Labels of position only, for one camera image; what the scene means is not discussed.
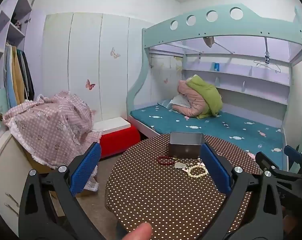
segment polka dot tablecloth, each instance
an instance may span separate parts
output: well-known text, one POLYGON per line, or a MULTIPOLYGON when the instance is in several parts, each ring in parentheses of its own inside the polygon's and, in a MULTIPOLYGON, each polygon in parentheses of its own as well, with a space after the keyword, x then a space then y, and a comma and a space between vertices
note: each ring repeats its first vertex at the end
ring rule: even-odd
MULTIPOLYGON (((261 173, 256 162, 237 146, 208 135, 204 138, 233 166, 261 173)), ((149 222, 153 227, 152 239, 196 239, 222 205, 225 195, 218 192, 209 175, 194 179, 173 165, 158 164, 156 158, 168 153, 169 140, 169 134, 149 138, 119 158, 106 185, 106 207, 128 232, 149 222)), ((195 175, 202 172, 192 170, 195 175)), ((239 226, 250 196, 246 193, 230 231, 239 226)))

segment metal box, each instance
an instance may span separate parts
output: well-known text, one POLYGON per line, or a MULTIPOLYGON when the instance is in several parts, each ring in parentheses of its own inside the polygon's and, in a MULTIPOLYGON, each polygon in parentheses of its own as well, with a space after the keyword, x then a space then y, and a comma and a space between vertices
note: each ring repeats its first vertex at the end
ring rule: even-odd
POLYGON ((204 143, 202 133, 171 132, 169 156, 181 159, 197 159, 202 143, 204 143))

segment cabinet handle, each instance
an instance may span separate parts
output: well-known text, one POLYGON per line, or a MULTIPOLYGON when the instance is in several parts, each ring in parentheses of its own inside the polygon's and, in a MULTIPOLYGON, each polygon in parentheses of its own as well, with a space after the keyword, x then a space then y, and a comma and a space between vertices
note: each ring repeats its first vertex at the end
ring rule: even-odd
POLYGON ((5 193, 5 195, 7 195, 10 199, 12 199, 17 207, 20 207, 20 205, 18 204, 18 202, 9 194, 9 193, 5 193))
POLYGON ((19 214, 9 204, 4 203, 4 205, 6 205, 10 210, 12 210, 15 215, 19 216, 19 214))

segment checkered blanket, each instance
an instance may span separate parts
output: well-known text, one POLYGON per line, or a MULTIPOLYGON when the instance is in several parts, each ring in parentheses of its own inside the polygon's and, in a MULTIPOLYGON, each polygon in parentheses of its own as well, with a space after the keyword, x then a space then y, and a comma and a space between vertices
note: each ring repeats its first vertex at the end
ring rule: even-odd
MULTIPOLYGON (((100 142, 102 132, 91 131, 93 113, 78 96, 62 91, 52 98, 38 96, 11 108, 4 116, 11 134, 43 165, 56 169, 69 165, 92 142, 100 142)), ((96 168, 85 189, 97 191, 96 168)))

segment green blanket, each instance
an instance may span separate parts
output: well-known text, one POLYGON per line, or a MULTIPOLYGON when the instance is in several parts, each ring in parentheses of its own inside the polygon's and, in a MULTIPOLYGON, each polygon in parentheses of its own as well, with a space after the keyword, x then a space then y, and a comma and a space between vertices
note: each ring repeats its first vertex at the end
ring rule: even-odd
POLYGON ((197 118, 205 118, 210 115, 216 116, 222 109, 221 96, 214 85, 206 83, 198 75, 187 81, 187 85, 197 91, 207 103, 203 112, 197 118))

